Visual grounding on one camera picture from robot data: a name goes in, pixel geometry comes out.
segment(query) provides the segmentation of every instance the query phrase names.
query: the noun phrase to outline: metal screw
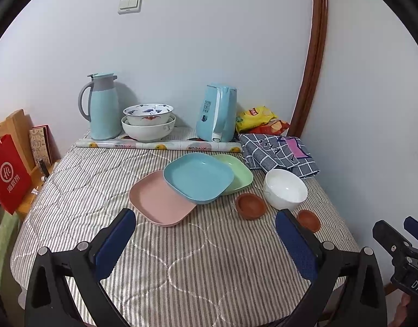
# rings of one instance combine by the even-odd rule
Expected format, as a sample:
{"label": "metal screw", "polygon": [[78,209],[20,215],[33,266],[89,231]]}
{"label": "metal screw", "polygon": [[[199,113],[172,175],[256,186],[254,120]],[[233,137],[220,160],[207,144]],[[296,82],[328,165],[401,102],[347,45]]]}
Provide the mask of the metal screw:
{"label": "metal screw", "polygon": [[322,246],[327,250],[327,251],[332,251],[334,250],[334,244],[330,241],[325,241]]}
{"label": "metal screw", "polygon": [[374,250],[371,247],[365,247],[363,249],[363,252],[365,252],[365,254],[367,254],[367,255],[373,255],[374,254]]}
{"label": "metal screw", "polygon": [[47,253],[47,251],[48,251],[48,248],[47,248],[47,247],[41,247],[41,248],[38,250],[38,254],[39,254],[39,255],[45,255],[45,254]]}
{"label": "metal screw", "polygon": [[88,242],[83,241],[83,242],[80,242],[80,243],[77,245],[77,249],[78,249],[79,251],[84,251],[84,250],[86,250],[86,249],[88,248],[88,246],[89,246]]}

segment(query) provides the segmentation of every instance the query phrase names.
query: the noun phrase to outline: gray thermos handle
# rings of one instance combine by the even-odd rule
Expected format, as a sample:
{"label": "gray thermos handle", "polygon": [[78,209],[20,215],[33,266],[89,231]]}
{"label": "gray thermos handle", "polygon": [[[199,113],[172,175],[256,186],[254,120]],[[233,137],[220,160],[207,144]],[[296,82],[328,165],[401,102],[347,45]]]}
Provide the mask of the gray thermos handle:
{"label": "gray thermos handle", "polygon": [[80,111],[81,115],[83,116],[83,118],[85,118],[87,121],[91,122],[91,116],[89,114],[90,110],[88,109],[88,114],[85,114],[85,112],[83,111],[83,108],[82,108],[82,96],[83,96],[83,93],[85,92],[85,90],[89,87],[91,87],[91,89],[94,87],[94,81],[88,82],[85,86],[83,86],[82,90],[80,91],[80,93],[79,93],[79,111]]}

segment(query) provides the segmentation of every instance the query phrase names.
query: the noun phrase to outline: large white bowl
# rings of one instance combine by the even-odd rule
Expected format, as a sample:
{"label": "large white bowl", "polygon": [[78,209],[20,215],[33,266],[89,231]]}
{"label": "large white bowl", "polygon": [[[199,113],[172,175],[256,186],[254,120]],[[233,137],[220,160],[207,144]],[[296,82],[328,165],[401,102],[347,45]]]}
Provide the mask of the large white bowl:
{"label": "large white bowl", "polygon": [[307,187],[293,173],[274,168],[265,176],[264,195],[275,209],[293,210],[307,198]]}
{"label": "large white bowl", "polygon": [[176,117],[173,114],[170,115],[168,123],[160,125],[130,125],[127,117],[121,119],[121,124],[126,134],[142,143],[151,143],[169,135],[174,129],[175,122]]}
{"label": "large white bowl", "polygon": [[130,125],[160,125],[169,122],[174,108],[168,104],[137,104],[123,110]]}

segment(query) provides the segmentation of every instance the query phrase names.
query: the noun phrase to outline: brown bowl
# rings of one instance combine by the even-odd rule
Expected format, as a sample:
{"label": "brown bowl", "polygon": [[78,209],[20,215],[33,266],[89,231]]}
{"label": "brown bowl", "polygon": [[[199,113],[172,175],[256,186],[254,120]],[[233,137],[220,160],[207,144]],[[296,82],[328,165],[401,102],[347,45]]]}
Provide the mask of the brown bowl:
{"label": "brown bowl", "polygon": [[300,210],[297,214],[297,220],[301,226],[308,228],[313,233],[318,232],[321,229],[321,221],[309,210]]}
{"label": "brown bowl", "polygon": [[246,220],[256,220],[266,213],[266,204],[255,194],[243,193],[236,198],[236,210]]}

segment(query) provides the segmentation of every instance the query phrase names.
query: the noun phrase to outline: bowl with floral pattern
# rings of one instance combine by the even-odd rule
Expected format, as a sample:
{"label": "bowl with floral pattern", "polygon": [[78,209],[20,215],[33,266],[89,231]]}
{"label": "bowl with floral pattern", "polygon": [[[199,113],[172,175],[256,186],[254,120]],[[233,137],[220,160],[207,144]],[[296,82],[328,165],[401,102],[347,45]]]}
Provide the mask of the bowl with floral pattern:
{"label": "bowl with floral pattern", "polygon": [[168,122],[173,109],[168,104],[146,103],[128,107],[123,113],[127,116],[130,125],[160,125]]}

